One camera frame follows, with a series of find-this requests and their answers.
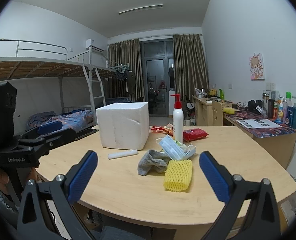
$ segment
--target red pump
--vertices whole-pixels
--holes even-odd
[[[182,104],[180,102],[180,94],[171,95],[172,97],[176,97],[176,102],[174,103],[175,109],[182,109]]]

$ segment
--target bed ladder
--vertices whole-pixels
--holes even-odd
[[[104,106],[106,105],[106,99],[105,99],[105,94],[104,94],[104,86],[103,86],[103,83],[101,81],[101,78],[100,78],[100,75],[99,75],[99,72],[98,72],[98,68],[96,68],[95,66],[93,66],[91,64],[91,53],[92,53],[92,48],[89,47],[89,68],[88,68],[88,75],[87,75],[87,71],[86,71],[86,68],[85,66],[83,65],[82,69],[83,69],[83,72],[84,72],[84,75],[85,75],[85,78],[87,80],[87,84],[88,84],[88,88],[89,88],[89,95],[90,95],[90,106],[91,106],[91,111],[93,112],[94,114],[94,122],[93,122],[93,126],[97,125],[98,122],[97,122],[97,115],[96,115],[96,106],[95,106],[95,101],[94,99],[97,99],[97,98],[102,98],[103,99],[103,103],[104,103]],[[92,70],[95,69],[95,72],[96,72],[96,76],[97,76],[97,79],[98,80],[93,80],[92,79]],[[92,84],[93,82],[100,82],[100,90],[101,90],[101,96],[98,96],[98,97],[94,97],[93,96],[93,93],[92,93]]]

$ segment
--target gray sock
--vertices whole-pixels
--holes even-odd
[[[170,160],[171,158],[164,152],[149,150],[139,161],[138,174],[146,176],[151,169],[158,173],[165,172]]]

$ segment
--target styrofoam box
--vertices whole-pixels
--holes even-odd
[[[118,103],[96,109],[101,145],[141,150],[149,136],[148,103]]]

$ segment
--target jeans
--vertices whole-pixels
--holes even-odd
[[[97,240],[151,240],[150,227],[124,222],[93,211],[94,221],[102,226],[101,232],[90,232]]]

